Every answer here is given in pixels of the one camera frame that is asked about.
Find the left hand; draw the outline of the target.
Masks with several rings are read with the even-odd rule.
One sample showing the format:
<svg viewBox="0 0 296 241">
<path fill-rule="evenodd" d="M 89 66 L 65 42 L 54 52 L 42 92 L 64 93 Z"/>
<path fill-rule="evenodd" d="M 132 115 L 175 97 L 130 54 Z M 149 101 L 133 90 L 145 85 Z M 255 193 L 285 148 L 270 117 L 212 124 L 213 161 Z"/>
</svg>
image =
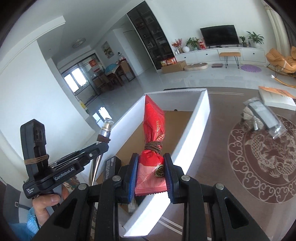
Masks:
<svg viewBox="0 0 296 241">
<path fill-rule="evenodd" d="M 59 204 L 61 197 L 57 194 L 46 194 L 38 196 L 33 200 L 33 208 L 38 224 L 42 226 L 50 217 L 47 207 Z"/>
</svg>

